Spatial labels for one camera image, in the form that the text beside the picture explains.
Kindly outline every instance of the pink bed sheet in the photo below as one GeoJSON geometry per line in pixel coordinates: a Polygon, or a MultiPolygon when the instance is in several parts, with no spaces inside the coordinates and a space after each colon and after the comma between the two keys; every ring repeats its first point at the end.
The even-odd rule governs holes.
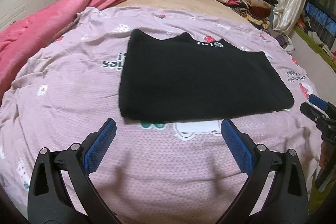
{"type": "Polygon", "coordinates": [[[28,58],[52,42],[87,6],[102,10],[125,0],[60,0],[0,33],[0,104],[28,58]]]}

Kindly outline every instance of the brown folded garment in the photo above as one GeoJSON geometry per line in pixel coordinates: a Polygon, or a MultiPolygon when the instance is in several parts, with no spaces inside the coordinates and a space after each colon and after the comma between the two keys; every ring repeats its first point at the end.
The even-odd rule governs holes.
{"type": "Polygon", "coordinates": [[[263,0],[246,0],[249,6],[271,9],[271,4],[263,0]]]}
{"type": "Polygon", "coordinates": [[[269,17],[269,15],[271,14],[270,8],[261,8],[256,6],[250,6],[249,11],[251,12],[252,15],[260,18],[269,17]]]}

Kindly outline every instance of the tan bed sheet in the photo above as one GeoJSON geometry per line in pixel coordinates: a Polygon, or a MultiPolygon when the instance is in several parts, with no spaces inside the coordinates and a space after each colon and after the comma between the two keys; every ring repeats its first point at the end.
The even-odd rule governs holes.
{"type": "Polygon", "coordinates": [[[126,0],[117,6],[123,7],[137,5],[146,5],[172,10],[188,10],[199,14],[223,17],[250,24],[245,18],[241,17],[232,9],[224,6],[216,0],[126,0]]]}

